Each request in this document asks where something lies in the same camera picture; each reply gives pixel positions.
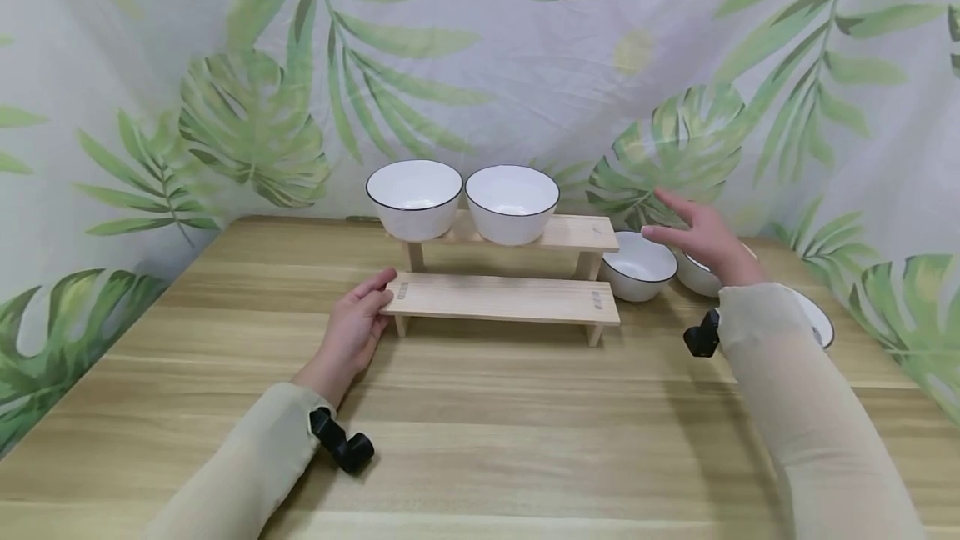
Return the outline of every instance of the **two-tier wooden rack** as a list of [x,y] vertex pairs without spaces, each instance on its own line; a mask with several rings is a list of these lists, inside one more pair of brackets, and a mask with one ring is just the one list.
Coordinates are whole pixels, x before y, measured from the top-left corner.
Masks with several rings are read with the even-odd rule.
[[[467,210],[457,212],[447,234],[427,242],[491,243]],[[587,344],[596,346],[604,327],[620,325],[610,283],[596,281],[603,253],[619,250],[610,219],[555,214],[541,237],[518,248],[579,251],[573,279],[427,273],[423,244],[402,242],[407,270],[387,286],[393,300],[381,313],[396,317],[400,337],[414,317],[537,321],[586,326]]]

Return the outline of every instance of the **finger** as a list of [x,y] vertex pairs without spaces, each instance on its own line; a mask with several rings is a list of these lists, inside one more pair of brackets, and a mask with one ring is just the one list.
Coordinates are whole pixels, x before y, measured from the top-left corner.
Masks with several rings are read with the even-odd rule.
[[373,318],[380,312],[381,308],[386,307],[392,300],[393,293],[390,290],[383,290],[383,292],[373,290],[373,292],[361,298],[357,306],[360,307],[361,314]]
[[380,273],[374,274],[368,277],[366,280],[362,281],[355,287],[353,290],[347,293],[347,298],[353,299],[353,301],[358,301],[364,296],[370,294],[373,290],[378,290],[383,288],[397,278],[397,269],[392,267],[380,271]]
[[373,325],[370,329],[373,338],[380,339],[383,331],[387,329],[387,325],[390,325],[390,315],[377,315],[377,319],[373,320]]
[[693,233],[689,230],[677,230],[663,225],[644,225],[640,234],[651,243],[668,244],[684,252],[690,252],[693,245]]
[[654,197],[657,197],[657,200],[670,207],[670,210],[680,216],[687,225],[693,225],[693,216],[697,211],[697,204],[693,200],[687,200],[681,197],[680,194],[666,190],[665,187],[655,187]]

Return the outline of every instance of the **wooden table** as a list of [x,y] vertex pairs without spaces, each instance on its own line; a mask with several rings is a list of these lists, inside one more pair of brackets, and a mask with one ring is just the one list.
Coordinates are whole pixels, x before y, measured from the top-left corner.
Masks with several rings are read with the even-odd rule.
[[[960,432],[783,246],[748,242],[827,312],[931,538],[960,538]],[[567,276],[576,255],[426,247],[433,270]],[[316,349],[333,301],[400,263],[373,225],[234,223],[0,462],[3,538],[136,538],[233,423]],[[267,538],[779,538],[776,482],[677,282],[588,348],[576,326],[441,319],[386,337],[341,414],[361,479],[318,458]]]

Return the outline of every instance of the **ceramic bowl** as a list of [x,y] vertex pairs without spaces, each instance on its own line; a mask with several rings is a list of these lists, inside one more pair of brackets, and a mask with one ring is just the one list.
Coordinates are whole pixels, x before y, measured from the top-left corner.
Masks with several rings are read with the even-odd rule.
[[420,243],[442,236],[457,216],[463,178],[442,162],[391,162],[367,178],[367,196],[394,237]]
[[[754,254],[749,246],[744,244],[743,247],[753,255],[753,258],[757,258],[757,254]],[[683,286],[690,288],[696,294],[712,296],[712,298],[718,297],[722,285],[720,280],[718,280],[718,276],[710,272],[709,267],[686,253],[681,253],[677,262],[680,263],[680,268],[677,270],[677,278],[680,278]]]
[[807,298],[807,296],[803,296],[793,288],[790,288],[790,292],[796,296],[800,302],[800,306],[803,307],[803,312],[807,314],[807,319],[810,320],[810,327],[813,327],[813,337],[817,339],[817,343],[819,343],[823,349],[828,349],[830,345],[833,344],[833,324],[830,323],[830,318],[827,317],[827,314],[823,312],[820,307],[817,307],[817,304],[813,300]]
[[467,203],[480,236],[497,244],[534,242],[560,202],[549,175],[518,165],[480,169],[467,180]]
[[662,244],[637,232],[617,232],[620,252],[604,253],[600,279],[610,282],[613,296],[635,303],[654,298],[677,274],[677,257]]

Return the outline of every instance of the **black clip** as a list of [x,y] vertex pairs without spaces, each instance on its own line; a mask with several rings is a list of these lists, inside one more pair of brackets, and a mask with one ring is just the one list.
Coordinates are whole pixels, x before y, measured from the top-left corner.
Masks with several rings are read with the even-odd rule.
[[310,432],[330,452],[334,462],[350,475],[359,473],[373,459],[373,442],[370,438],[356,433],[347,440],[347,433],[333,421],[333,416],[325,407],[310,413]]
[[720,313],[716,308],[710,308],[699,326],[688,327],[683,332],[683,343],[687,344],[690,354],[694,357],[710,358],[720,344]]

